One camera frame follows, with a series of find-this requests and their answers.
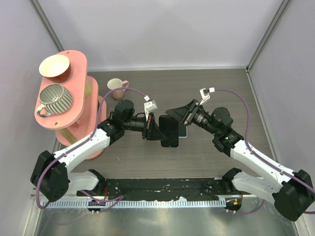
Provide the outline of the black phone case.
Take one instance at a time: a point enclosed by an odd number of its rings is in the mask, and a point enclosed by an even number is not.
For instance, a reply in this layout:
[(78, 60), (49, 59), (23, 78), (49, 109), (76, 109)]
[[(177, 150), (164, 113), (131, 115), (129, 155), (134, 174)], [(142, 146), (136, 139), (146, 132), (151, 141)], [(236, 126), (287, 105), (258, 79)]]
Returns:
[(164, 148), (176, 148), (179, 145), (179, 123), (168, 115), (159, 116), (159, 128), (164, 138), (160, 141)]

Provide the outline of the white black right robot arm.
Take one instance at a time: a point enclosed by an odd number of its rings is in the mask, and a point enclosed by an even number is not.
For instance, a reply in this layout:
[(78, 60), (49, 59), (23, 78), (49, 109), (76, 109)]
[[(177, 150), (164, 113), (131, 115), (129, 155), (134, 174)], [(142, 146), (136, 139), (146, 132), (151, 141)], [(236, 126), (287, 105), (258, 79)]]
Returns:
[(195, 99), (189, 104), (169, 109), (166, 114), (184, 125), (195, 125), (213, 134), (215, 148), (242, 162), (260, 177), (252, 177), (234, 168), (222, 179), (227, 194), (247, 192), (273, 204), (286, 219), (297, 221), (315, 201), (311, 176), (304, 170), (294, 171), (264, 155), (246, 142), (231, 126), (233, 119), (225, 107), (218, 107), (211, 114)]

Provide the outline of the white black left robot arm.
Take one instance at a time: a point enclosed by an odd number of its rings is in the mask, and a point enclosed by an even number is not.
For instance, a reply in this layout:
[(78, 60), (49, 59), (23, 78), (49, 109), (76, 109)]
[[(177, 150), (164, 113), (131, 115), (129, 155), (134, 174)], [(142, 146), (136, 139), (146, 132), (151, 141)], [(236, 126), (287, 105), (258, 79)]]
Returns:
[(84, 173), (74, 173), (73, 169), (92, 154), (115, 143), (127, 130), (140, 132), (144, 140), (162, 140), (164, 135), (153, 113), (156, 109), (155, 101), (150, 100), (144, 104), (144, 112), (135, 115), (133, 102), (122, 100), (110, 117), (88, 136), (55, 153), (42, 152), (31, 176), (36, 194), (44, 195), (49, 202), (59, 200), (67, 192), (81, 190), (100, 196), (105, 190), (105, 178), (94, 169)]

